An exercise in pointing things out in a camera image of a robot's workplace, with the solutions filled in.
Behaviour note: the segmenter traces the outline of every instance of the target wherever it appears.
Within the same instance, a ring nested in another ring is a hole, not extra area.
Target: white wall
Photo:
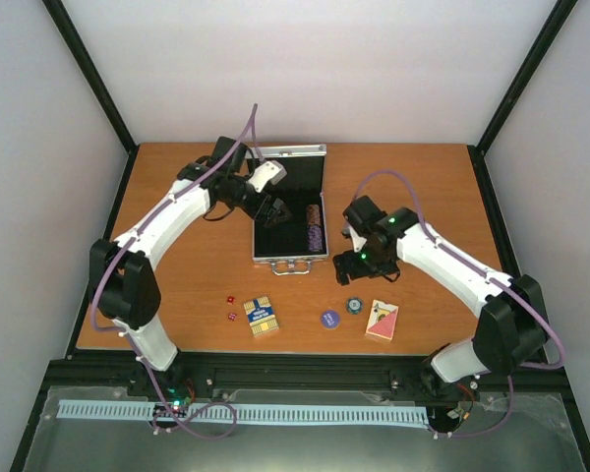
[[[522,268],[542,282],[590,435],[590,0],[579,2],[488,164]]]
[[[66,0],[138,142],[477,143],[555,0]]]
[[[0,471],[62,357],[124,151],[40,1],[0,1]]]

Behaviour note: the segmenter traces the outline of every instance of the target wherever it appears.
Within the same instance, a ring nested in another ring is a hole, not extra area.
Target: wooden surface
[[[179,169],[211,144],[144,144],[118,215],[114,235],[135,224],[165,194]],[[478,260],[500,268],[467,149],[463,145],[328,145],[324,197],[330,257],[350,249],[340,235],[342,212],[362,179],[382,168],[408,177],[435,228]],[[413,207],[399,181],[381,176],[365,193],[380,208]],[[214,211],[220,213],[222,207]],[[474,332],[476,319],[453,295],[411,265],[401,265],[395,283],[360,279],[340,286],[331,259],[315,263],[308,275],[276,276],[268,265],[252,262],[252,222],[240,210],[226,220],[194,223],[171,247],[157,268],[162,292],[160,317],[182,350],[429,354]],[[234,306],[226,303],[236,297]],[[280,329],[254,338],[243,302],[267,295]],[[349,297],[365,301],[360,315],[345,311]],[[365,336],[372,300],[398,305],[393,341]],[[325,329],[320,316],[333,309],[340,326]],[[235,322],[227,315],[236,312]],[[102,324],[108,321],[99,316]],[[84,323],[80,348],[127,348],[126,341],[94,332]]]

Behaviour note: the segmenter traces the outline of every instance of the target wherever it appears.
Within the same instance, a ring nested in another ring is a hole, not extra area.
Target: blue poker chip
[[[335,329],[341,323],[341,317],[335,310],[327,310],[322,313],[322,325],[328,329]]]
[[[363,300],[357,297],[352,297],[347,300],[345,309],[352,315],[358,315],[363,311]]]

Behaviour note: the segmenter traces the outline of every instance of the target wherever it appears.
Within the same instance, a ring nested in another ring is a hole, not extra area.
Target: gray floor
[[[519,410],[508,424],[472,440],[435,441],[426,431],[394,427],[240,426],[225,440],[202,442],[183,432],[154,436],[147,422],[51,419],[58,398],[92,398],[75,391],[62,394],[57,390],[49,397],[44,412],[49,421],[42,419],[26,470],[584,470],[560,401],[546,395],[516,397]],[[345,397],[339,401],[345,403]],[[497,411],[477,405],[472,420],[459,432],[478,431],[496,423],[502,405],[494,405],[491,409]],[[197,430],[218,433],[223,427],[197,425]]]

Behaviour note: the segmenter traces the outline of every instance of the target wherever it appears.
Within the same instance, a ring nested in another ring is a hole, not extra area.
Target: stack of poker chips
[[[322,214],[319,205],[306,206],[306,223],[308,225],[308,250],[320,253],[324,249],[322,233]]]

